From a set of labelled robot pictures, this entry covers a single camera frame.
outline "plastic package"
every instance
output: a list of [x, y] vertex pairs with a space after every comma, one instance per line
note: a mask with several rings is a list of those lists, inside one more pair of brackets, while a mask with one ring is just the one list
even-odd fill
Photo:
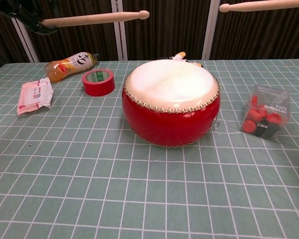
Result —
[[80, 52], [63, 60], [51, 61], [44, 68], [50, 81], [58, 82], [74, 73], [86, 71], [96, 63], [97, 54]]
[[17, 114], [31, 112], [42, 106], [51, 107], [53, 88], [49, 78], [24, 83], [21, 87]]
[[275, 139], [290, 119], [287, 91], [255, 85], [248, 101], [240, 130], [257, 137]]

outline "bottle label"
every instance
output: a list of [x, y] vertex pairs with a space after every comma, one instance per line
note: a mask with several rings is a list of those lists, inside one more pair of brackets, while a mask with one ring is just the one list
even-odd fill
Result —
[[71, 64], [78, 70], [84, 70], [93, 66], [92, 56], [87, 52], [80, 52], [68, 58]]

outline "clear plastic box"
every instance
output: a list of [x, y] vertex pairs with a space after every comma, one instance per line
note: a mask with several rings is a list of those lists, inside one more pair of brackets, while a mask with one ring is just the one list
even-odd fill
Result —
[[290, 119], [287, 91], [255, 85], [244, 104], [240, 130], [257, 137], [275, 139]]

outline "wet wipes pack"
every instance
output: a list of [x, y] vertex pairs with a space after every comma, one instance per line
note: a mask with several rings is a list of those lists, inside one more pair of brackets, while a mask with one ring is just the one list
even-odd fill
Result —
[[51, 107], [53, 88], [48, 77], [24, 83], [21, 87], [17, 114], [35, 111], [42, 106]]

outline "white drumhead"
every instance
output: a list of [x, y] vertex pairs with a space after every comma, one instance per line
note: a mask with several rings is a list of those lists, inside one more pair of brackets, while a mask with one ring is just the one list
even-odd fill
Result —
[[219, 85], [200, 66], [166, 59], [150, 61], [134, 69], [126, 79], [125, 90], [143, 106], [174, 112], [208, 105], [218, 96]]

